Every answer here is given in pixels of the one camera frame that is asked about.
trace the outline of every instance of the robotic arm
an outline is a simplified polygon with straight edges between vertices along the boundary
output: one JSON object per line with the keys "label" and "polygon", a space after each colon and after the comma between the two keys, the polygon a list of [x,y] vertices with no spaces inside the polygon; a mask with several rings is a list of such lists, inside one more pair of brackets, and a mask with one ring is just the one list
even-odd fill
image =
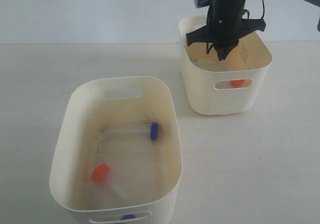
{"label": "robotic arm", "polygon": [[[320,0],[304,0],[320,7]],[[206,25],[186,34],[187,45],[206,43],[206,52],[216,50],[219,61],[225,60],[235,48],[239,39],[255,31],[264,31],[266,23],[265,4],[260,19],[249,19],[249,11],[244,9],[246,0],[194,0],[196,8],[207,7]],[[320,31],[320,20],[317,26]]]}

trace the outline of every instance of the white table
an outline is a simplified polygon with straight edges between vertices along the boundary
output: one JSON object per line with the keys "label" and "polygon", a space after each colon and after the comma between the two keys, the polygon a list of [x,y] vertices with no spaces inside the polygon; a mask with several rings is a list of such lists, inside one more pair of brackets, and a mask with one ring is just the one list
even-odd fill
{"label": "white table", "polygon": [[100,78],[153,76],[170,88],[184,171],[171,224],[320,222],[320,42],[267,43],[253,107],[201,116],[188,105],[179,46],[0,46],[0,223],[74,224],[48,181],[71,93]]}

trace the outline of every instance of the white plastic bin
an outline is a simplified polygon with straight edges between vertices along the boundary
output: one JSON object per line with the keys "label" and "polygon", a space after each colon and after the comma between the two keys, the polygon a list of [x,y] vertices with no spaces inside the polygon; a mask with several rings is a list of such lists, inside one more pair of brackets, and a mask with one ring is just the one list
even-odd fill
{"label": "white plastic bin", "polygon": [[[104,135],[110,125],[153,122],[159,124],[155,141]],[[121,206],[106,192],[93,193],[91,174],[101,162],[113,165],[111,169],[119,174],[134,203]],[[174,212],[182,169],[177,118],[168,87],[146,76],[99,79],[80,86],[69,100],[49,187],[53,198],[79,223],[167,224]],[[136,218],[121,220],[131,214]]]}
{"label": "white plastic bin", "polygon": [[[188,17],[179,23],[181,73],[189,104],[207,116],[245,112],[255,101],[272,55],[255,32],[241,38],[223,61],[214,48],[206,53],[206,43],[187,46],[186,34],[205,25],[206,18]],[[234,80],[244,82],[233,86]]]}

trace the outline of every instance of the blue cap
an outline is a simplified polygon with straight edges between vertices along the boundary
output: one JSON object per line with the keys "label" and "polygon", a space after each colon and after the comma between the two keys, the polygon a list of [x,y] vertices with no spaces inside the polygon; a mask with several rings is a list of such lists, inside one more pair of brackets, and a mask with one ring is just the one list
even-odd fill
{"label": "blue cap", "polygon": [[151,138],[151,140],[156,140],[158,138],[158,129],[159,129],[159,124],[153,122],[151,124],[151,130],[150,130],[150,138]]}
{"label": "blue cap", "polygon": [[124,215],[121,220],[129,220],[129,219],[135,219],[136,216],[133,214]]}

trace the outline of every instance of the orange cap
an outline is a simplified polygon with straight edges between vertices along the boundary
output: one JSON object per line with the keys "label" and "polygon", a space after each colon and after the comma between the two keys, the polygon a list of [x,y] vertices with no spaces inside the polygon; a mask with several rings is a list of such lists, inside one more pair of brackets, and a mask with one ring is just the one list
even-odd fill
{"label": "orange cap", "polygon": [[100,183],[106,179],[106,177],[109,174],[109,170],[110,170],[110,167],[107,164],[102,163],[94,169],[94,171],[92,172],[91,178],[96,183]]}

